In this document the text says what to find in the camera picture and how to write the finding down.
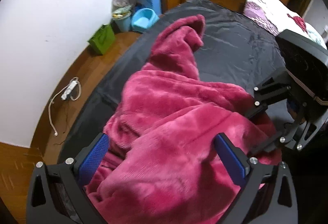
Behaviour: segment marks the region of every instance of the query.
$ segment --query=blue textured pad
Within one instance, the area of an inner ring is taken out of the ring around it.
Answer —
[[[103,134],[78,169],[77,183],[80,187],[89,184],[108,149],[109,137]]]
[[[233,183],[244,186],[246,184],[245,168],[220,134],[214,138],[214,147]]]

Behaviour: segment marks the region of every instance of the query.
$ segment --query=white wall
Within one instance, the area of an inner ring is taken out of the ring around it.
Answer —
[[[51,93],[112,0],[1,0],[0,141],[29,147]]]
[[[322,0],[311,0],[306,9],[303,19],[312,25],[319,34],[324,32],[328,25],[328,9]]]

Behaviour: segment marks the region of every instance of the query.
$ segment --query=dark red garment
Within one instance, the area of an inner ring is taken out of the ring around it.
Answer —
[[[216,223],[240,188],[214,136],[224,132],[246,153],[275,133],[265,113],[255,124],[241,115],[254,103],[241,87],[199,80],[193,52],[204,28],[202,15],[167,27],[124,86],[104,132],[125,160],[112,170],[108,152],[86,189],[108,223]],[[281,152],[258,158],[277,164]]]
[[[303,32],[308,33],[307,30],[306,30],[306,23],[305,23],[305,21],[304,21],[303,18],[298,17],[298,16],[291,17],[288,13],[287,13],[287,16],[288,16],[289,18],[292,18],[292,19],[294,20],[294,22],[295,22],[299,27],[301,27],[301,29],[303,30]]]

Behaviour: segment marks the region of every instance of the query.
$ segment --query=silver screw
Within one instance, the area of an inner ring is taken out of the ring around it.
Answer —
[[[287,167],[287,164],[286,164],[285,162],[282,161],[282,162],[280,163],[280,166],[281,166],[282,168],[285,169],[285,168]]]
[[[37,164],[36,164],[36,167],[37,168],[41,168],[43,166],[43,162],[42,161],[39,161]]]
[[[71,165],[73,162],[74,162],[74,158],[72,158],[72,157],[69,157],[68,159],[65,160],[65,163],[67,165]]]
[[[251,158],[249,159],[249,162],[251,162],[252,164],[256,165],[256,164],[258,163],[258,159],[255,158],[255,157],[251,157]]]

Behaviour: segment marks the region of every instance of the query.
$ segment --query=black sheet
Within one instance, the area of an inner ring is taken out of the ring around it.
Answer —
[[[204,46],[195,52],[201,80],[234,83],[253,95],[257,83],[284,66],[274,36],[255,22],[208,0],[188,0],[166,12],[101,80],[73,124],[58,163],[75,157],[102,131],[120,102],[125,82],[145,64],[158,34],[177,19],[195,14],[206,19]],[[267,113],[277,129],[292,121],[285,101],[270,106]]]

